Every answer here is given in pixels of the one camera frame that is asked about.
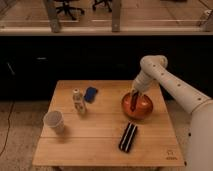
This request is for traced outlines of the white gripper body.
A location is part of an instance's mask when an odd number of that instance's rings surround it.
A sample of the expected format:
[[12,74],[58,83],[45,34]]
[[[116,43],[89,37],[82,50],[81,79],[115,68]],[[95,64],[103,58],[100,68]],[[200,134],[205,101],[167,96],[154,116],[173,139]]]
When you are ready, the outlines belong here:
[[131,94],[144,93],[149,88],[149,80],[144,77],[136,77],[132,83]]

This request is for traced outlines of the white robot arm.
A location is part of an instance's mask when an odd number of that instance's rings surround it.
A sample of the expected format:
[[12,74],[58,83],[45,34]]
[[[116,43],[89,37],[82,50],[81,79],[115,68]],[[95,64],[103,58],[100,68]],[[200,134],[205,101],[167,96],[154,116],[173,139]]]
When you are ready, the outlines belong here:
[[213,98],[171,74],[167,65],[163,55],[142,57],[132,93],[144,93],[156,80],[191,115],[185,171],[213,171]]

